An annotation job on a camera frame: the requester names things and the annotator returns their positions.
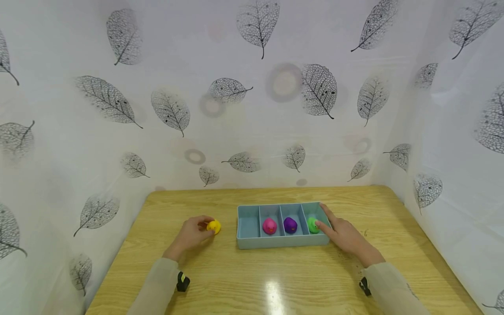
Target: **yellow rubber duck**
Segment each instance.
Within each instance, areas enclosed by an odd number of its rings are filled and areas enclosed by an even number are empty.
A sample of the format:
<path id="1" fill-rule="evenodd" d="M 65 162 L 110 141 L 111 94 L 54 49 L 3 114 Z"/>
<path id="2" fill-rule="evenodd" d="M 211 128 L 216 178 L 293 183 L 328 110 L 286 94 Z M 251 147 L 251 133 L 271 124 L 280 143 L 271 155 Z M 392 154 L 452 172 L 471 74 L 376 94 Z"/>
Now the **yellow rubber duck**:
<path id="1" fill-rule="evenodd" d="M 214 235 L 217 235 L 220 232 L 220 227 L 221 227 L 220 222 L 217 220 L 208 222 L 207 224 L 207 230 L 208 231 L 214 230 L 215 231 Z"/>

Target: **patterned backdrop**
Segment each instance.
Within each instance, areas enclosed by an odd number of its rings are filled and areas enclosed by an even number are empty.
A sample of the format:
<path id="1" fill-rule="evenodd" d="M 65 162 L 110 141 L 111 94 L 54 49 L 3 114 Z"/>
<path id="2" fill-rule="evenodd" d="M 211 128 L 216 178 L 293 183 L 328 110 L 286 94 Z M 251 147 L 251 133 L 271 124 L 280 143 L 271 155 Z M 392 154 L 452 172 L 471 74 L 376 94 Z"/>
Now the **patterned backdrop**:
<path id="1" fill-rule="evenodd" d="M 152 191 L 370 184 L 504 313 L 502 15 L 504 0 L 5 2 L 0 313 L 82 314 Z"/>

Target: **rubber duck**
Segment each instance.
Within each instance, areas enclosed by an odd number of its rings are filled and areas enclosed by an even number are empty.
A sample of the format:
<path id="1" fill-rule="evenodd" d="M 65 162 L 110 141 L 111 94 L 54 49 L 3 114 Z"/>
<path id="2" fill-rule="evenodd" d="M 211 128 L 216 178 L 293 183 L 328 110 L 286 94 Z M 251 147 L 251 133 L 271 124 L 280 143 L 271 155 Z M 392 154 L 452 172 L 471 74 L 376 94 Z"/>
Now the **rubber duck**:
<path id="1" fill-rule="evenodd" d="M 264 220 L 263 230 L 266 234 L 275 234 L 277 231 L 277 223 L 272 218 L 267 218 Z"/>
<path id="2" fill-rule="evenodd" d="M 291 217 L 287 217 L 284 220 L 285 232 L 289 234 L 294 234 L 297 231 L 297 222 Z"/>
<path id="3" fill-rule="evenodd" d="M 308 218 L 307 223 L 308 223 L 308 230 L 310 230 L 310 233 L 317 234 L 320 232 L 319 227 L 315 225 L 316 218 Z"/>
<path id="4" fill-rule="evenodd" d="M 214 235 L 217 235 L 220 232 L 220 227 L 221 227 L 220 222 L 217 220 L 210 221 L 207 224 L 207 230 L 208 231 L 214 230 L 215 231 Z"/>

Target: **wooden table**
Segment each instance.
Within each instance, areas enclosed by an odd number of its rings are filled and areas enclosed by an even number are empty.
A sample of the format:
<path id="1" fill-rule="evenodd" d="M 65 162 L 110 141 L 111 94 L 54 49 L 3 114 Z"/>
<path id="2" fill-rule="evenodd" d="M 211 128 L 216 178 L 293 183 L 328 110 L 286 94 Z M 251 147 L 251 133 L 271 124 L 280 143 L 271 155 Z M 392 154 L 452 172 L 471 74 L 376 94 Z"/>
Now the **wooden table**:
<path id="1" fill-rule="evenodd" d="M 166 314 L 381 314 L 357 283 L 361 265 L 334 245 L 239 250 L 236 207 L 323 201 L 394 264 L 434 314 L 481 314 L 415 220 L 385 186 L 165 191 L 150 194 L 87 314 L 125 314 L 153 262 L 184 220 L 222 223 L 211 244 L 186 254 L 190 277 Z"/>

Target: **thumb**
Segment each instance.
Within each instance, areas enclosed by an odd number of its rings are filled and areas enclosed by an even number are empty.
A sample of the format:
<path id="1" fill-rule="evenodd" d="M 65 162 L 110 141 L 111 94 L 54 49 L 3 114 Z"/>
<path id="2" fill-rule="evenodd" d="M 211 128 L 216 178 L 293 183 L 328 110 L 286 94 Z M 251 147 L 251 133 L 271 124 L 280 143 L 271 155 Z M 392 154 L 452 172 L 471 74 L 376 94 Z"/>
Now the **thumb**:
<path id="1" fill-rule="evenodd" d="M 215 234 L 214 230 L 203 231 L 200 233 L 201 240 L 205 240 L 207 238 L 210 238 L 210 237 L 214 236 L 214 234 Z"/>
<path id="2" fill-rule="evenodd" d="M 324 232 L 325 235 L 329 236 L 331 234 L 334 233 L 334 230 L 332 228 L 330 228 L 329 226 L 327 226 L 324 222 L 322 221 L 315 221 L 315 225 L 320 229 L 322 230 L 322 232 Z"/>

